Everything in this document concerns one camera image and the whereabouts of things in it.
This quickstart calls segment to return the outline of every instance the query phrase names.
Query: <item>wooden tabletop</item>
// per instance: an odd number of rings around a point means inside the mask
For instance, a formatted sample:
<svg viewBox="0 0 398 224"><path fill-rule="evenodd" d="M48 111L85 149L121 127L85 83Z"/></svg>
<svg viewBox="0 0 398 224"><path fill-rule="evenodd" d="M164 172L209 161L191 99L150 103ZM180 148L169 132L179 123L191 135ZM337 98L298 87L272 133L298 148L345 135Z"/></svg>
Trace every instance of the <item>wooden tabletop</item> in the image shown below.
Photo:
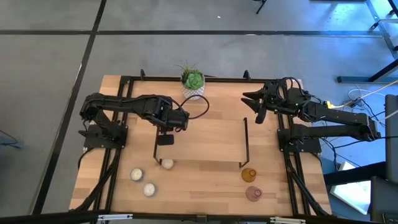
<svg viewBox="0 0 398 224"><path fill-rule="evenodd" d="M100 93L117 95L120 76L106 75ZM129 114L129 132L122 150L114 189L113 212L176 213L207 215L292 215L283 154L279 151L277 116L267 113L263 124L240 98L246 91L256 91L260 83L206 83L204 96L210 110L201 118L190 120L188 129L174 133L173 146L159 147L159 158L175 159L174 167L165 170L153 159L156 127ZM132 97L145 94L171 96L177 102L184 97L179 82L135 81ZM206 109L200 99L184 104L191 116ZM254 182L241 178L238 162L245 161L244 118L248 119L250 162L244 167L257 170ZM93 190L100 175L104 149L95 149L82 160L70 208L79 206ZM324 210L331 213L319 160L312 154L300 154L306 186ZM139 167L141 182L130 179L130 171ZM143 195L144 184L153 183L156 194ZM249 201L249 186L263 191L257 202ZM101 200L104 207L106 190ZM303 213L300 191L296 186L298 209Z"/></svg>

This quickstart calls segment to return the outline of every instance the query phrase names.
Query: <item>concrete floor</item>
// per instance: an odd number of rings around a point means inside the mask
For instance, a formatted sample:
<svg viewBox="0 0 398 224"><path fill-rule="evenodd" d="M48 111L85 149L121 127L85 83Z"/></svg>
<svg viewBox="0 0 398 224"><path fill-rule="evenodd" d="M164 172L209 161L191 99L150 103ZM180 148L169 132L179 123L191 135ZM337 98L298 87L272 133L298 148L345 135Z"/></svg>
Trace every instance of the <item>concrete floor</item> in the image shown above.
<svg viewBox="0 0 398 224"><path fill-rule="evenodd" d="M372 3L381 17L391 10L386 0ZM0 29L90 30L99 4L99 0L2 0ZM268 0L257 16L258 6L249 0L113 0L106 5L99 29L368 30L374 23L364 2ZM388 24L386 29L398 44L396 25ZM0 36L0 129L25 144L23 149L0 149L0 216L29 212L87 40L85 35ZM98 91L103 75L138 75L143 68L147 75L177 76L180 71L174 65L188 60L217 77L241 77L247 69L252 77L300 78L310 93L338 105L356 87L337 84L337 76L370 76L393 59L382 37L97 36L44 212L68 209L83 145L77 133L82 129L78 110L86 95ZM359 86L367 90L379 87ZM381 93L398 91L394 86ZM382 100L381 95L366 98L375 113L384 110ZM352 141L338 138L332 143L339 146ZM338 153L361 166L383 161L384 141L355 144ZM322 156L333 158L326 146Z"/></svg>

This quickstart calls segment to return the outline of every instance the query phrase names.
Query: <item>black bracket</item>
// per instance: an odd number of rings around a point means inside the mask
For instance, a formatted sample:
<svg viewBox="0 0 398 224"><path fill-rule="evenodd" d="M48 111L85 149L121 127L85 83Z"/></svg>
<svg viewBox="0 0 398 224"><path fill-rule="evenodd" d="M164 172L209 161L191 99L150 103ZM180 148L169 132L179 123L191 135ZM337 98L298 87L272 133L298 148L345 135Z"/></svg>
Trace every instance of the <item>black bracket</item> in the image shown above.
<svg viewBox="0 0 398 224"><path fill-rule="evenodd" d="M239 168L244 167L249 161L250 161L250 155L249 155L249 134L248 134L248 118L243 119L244 122L244 135L246 139L246 162L242 164L241 162L239 163Z"/></svg>
<svg viewBox="0 0 398 224"><path fill-rule="evenodd" d="M318 138L306 139L303 142L297 141L296 144L292 144L289 139L289 133L289 129L277 130L279 149L281 151L285 149L287 152L322 152Z"/></svg>
<svg viewBox="0 0 398 224"><path fill-rule="evenodd" d="M244 135L246 141L246 162L242 164L239 162L239 168L244 167L247 163L250 162L250 154L249 154L249 133L248 133L248 119L244 118ZM174 143L174 136L172 134L162 134L159 135L160 129L156 129L156 138L155 138L155 146L154 146L154 159L159 164L162 165L162 159L157 158L157 146L166 146Z"/></svg>
<svg viewBox="0 0 398 224"><path fill-rule="evenodd" d="M107 148L107 149L122 149L126 145L128 126L119 126L121 129L121 135L118 139L111 139L102 134L102 129L92 124L88 126L87 131L79 131L84 137L86 137L84 147L87 148Z"/></svg>
<svg viewBox="0 0 398 224"><path fill-rule="evenodd" d="M130 82L131 77L130 76L125 76L122 75L122 77L120 78L120 85L125 85L128 84Z"/></svg>
<svg viewBox="0 0 398 224"><path fill-rule="evenodd" d="M145 77L144 69L141 69L139 76L141 77L141 80L144 81L144 77Z"/></svg>
<svg viewBox="0 0 398 224"><path fill-rule="evenodd" d="M247 79L248 81L251 80L249 71L245 70L243 73L243 78Z"/></svg>

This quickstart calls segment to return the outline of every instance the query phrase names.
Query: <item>white pot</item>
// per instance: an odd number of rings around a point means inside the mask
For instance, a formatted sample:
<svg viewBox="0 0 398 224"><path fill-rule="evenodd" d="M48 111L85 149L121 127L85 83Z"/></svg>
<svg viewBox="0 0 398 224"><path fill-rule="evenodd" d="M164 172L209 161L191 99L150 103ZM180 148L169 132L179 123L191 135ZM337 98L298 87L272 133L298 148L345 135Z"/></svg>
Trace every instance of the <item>white pot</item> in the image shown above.
<svg viewBox="0 0 398 224"><path fill-rule="evenodd" d="M182 82L181 82L181 86L182 86L182 94L184 95L185 98L188 98L192 95L203 96L203 94L205 94L205 77L203 77L203 86L197 90L191 90L191 89L185 87L185 85ZM197 100L199 98L200 98L199 96L195 96L195 97L190 98L189 100Z"/></svg>

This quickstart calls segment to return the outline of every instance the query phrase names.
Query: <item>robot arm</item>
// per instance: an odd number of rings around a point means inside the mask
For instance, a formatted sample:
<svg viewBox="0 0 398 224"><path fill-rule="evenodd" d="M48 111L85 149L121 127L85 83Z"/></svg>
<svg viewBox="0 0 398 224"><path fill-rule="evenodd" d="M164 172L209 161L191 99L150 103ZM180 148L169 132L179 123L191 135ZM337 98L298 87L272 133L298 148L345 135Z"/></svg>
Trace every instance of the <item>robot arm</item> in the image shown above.
<svg viewBox="0 0 398 224"><path fill-rule="evenodd" d="M96 130L79 131L79 133L86 137L86 140L92 138L94 142L101 142L101 146L111 145L107 144L110 141L118 143L119 146L124 146L127 134L126 128L117 122L110 121L103 110L135 113L141 119L148 120L160 128L162 133L172 131L174 128L186 130L189 113L182 108L173 109L173 102L174 100L171 97L160 95L126 98L94 93L86 97L80 110L80 116L84 121L94 121L98 128ZM170 139L172 135L167 135L167 137L169 141L165 144L172 144L173 141Z"/></svg>
<svg viewBox="0 0 398 224"><path fill-rule="evenodd" d="M283 98L279 94L279 82L264 85L258 91L243 93L247 98L242 101L257 113L256 123L261 124L266 117L266 111L296 116L306 122L331 121L343 125L327 127L307 127L293 124L290 127L292 141L307 137L350 136L357 140L373 141L381 137L377 131L376 122L364 113L350 113L328 108L328 103L311 101L312 95L299 88L289 88Z"/></svg>

